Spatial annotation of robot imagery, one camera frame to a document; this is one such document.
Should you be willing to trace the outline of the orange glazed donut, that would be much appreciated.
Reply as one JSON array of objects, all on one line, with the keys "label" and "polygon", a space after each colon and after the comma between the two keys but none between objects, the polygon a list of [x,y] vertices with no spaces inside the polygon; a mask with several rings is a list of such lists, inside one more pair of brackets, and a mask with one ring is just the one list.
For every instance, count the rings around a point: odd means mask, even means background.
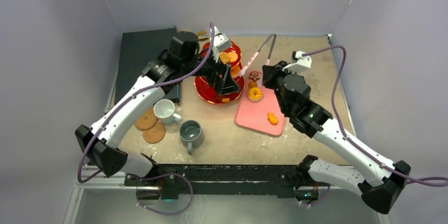
[{"label": "orange glazed donut", "polygon": [[239,73],[241,71],[241,68],[239,66],[234,66],[231,68],[231,75],[233,78],[236,78],[239,76]]}]

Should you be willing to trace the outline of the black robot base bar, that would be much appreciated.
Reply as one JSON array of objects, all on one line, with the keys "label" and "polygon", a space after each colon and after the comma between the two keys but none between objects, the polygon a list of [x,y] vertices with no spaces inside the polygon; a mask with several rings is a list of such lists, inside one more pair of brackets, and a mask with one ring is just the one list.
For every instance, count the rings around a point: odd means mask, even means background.
[{"label": "black robot base bar", "polygon": [[318,158],[307,155],[298,165],[158,164],[143,178],[129,174],[125,186],[160,190],[162,199],[181,194],[304,196],[299,189],[317,184],[308,174]]}]

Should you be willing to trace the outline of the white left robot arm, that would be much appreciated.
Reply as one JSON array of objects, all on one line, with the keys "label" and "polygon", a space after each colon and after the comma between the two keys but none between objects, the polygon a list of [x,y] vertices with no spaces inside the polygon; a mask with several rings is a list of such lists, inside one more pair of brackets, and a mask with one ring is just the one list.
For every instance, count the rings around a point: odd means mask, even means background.
[{"label": "white left robot arm", "polygon": [[169,48],[147,64],[132,89],[111,111],[91,126],[80,125],[76,129],[82,158],[88,158],[107,177],[125,171],[137,175],[143,186],[155,184],[154,161],[142,154],[120,150],[122,139],[145,111],[190,76],[204,77],[218,95],[241,91],[231,75],[230,63],[220,58],[220,53],[231,46],[232,41],[225,34],[213,29],[209,48],[202,55],[196,34],[178,32],[172,37]]}]

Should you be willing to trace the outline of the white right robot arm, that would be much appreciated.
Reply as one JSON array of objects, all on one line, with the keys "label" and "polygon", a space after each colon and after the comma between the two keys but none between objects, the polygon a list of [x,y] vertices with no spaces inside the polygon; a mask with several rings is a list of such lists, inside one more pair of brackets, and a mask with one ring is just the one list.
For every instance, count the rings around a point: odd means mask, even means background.
[{"label": "white right robot arm", "polygon": [[262,85],[274,91],[281,112],[300,133],[326,145],[351,168],[308,155],[298,165],[302,185],[323,182],[348,190],[371,209],[388,214],[406,186],[411,167],[405,161],[382,156],[340,126],[332,114],[310,98],[311,87],[303,76],[288,73],[287,63],[262,67]]}]

